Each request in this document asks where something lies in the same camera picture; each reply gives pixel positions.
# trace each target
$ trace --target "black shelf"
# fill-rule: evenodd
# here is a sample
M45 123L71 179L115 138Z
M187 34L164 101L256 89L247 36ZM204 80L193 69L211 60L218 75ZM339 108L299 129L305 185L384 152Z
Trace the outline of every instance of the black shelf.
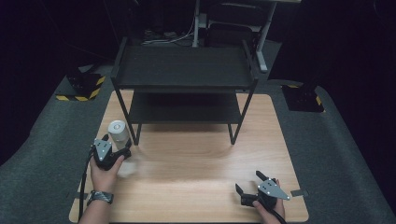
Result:
M129 113L132 123L222 123L241 118L235 91L134 91Z
M120 45L111 81L134 144L148 123L227 124L234 144L253 92L257 71L242 48L169 48ZM127 110L120 90L134 90ZM242 112L236 90L247 90ZM137 124L134 132L132 124ZM237 124L233 132L232 124Z

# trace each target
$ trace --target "wooden table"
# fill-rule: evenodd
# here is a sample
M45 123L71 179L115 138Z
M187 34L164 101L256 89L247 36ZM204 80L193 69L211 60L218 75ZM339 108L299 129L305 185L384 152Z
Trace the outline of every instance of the wooden table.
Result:
M132 91L122 95L132 101ZM247 96L238 93L238 101ZM124 116L113 92L97 137L115 119ZM260 170L278 178L289 196L300 187L271 98L255 94L244 122L235 145L227 140L226 125L145 125L140 145L131 147L129 160L137 170L117 182L111 222L259 222L254 208L240 205L235 183L245 193L257 193L262 181L255 172ZM88 175L85 192L91 189ZM284 204L287 221L308 220L304 198ZM69 218L78 221L78 199Z

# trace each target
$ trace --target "wristwatch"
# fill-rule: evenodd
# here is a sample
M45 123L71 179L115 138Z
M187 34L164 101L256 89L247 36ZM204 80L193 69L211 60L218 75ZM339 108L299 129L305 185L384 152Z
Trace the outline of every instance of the wristwatch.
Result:
M109 204L113 203L114 194L103 192L103 191L95 191L92 190L91 193L88 195L87 206L94 200L101 200L105 201Z

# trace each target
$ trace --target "hand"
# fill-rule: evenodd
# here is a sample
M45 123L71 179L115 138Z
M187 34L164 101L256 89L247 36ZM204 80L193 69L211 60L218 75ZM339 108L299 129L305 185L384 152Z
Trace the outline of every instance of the hand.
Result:
M110 170L105 171L96 165L96 161L92 157L90 160L90 166L93 189L97 191L113 193L114 185L117 181L117 172L119 171L123 160L124 156L120 156L114 163L113 167L111 167Z
M262 217L262 223L263 224L277 224L280 223L277 218L269 213L258 201L253 202L254 207L257 209L259 212L260 216ZM277 199L276 200L276 205L274 210L283 218L285 218L285 207L283 206L283 200L282 199Z

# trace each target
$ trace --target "gray carpet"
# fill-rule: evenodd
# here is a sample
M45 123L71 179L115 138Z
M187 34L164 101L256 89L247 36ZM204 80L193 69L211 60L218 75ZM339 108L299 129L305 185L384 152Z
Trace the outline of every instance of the gray carpet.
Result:
M266 43L270 67L279 46ZM97 72L110 71L104 65ZM317 89L325 113L291 112L279 86L289 83L267 81L267 75L261 74L256 93L272 97L300 186L309 192L306 223L396 223L326 91ZM93 101L49 99L30 137L0 167L1 224L70 223L84 161L112 91L108 77Z

